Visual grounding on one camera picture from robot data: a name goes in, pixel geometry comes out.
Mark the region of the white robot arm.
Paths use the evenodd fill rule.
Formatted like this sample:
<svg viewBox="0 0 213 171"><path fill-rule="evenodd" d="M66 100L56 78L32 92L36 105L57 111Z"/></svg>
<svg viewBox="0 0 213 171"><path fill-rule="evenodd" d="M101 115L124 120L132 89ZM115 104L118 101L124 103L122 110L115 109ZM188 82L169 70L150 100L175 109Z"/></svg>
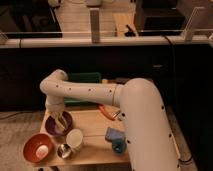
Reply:
<svg viewBox="0 0 213 171"><path fill-rule="evenodd" d="M132 171L181 171L164 102L153 82L72 83L58 69L41 81L40 90L49 112L64 111L66 97L118 107Z"/></svg>

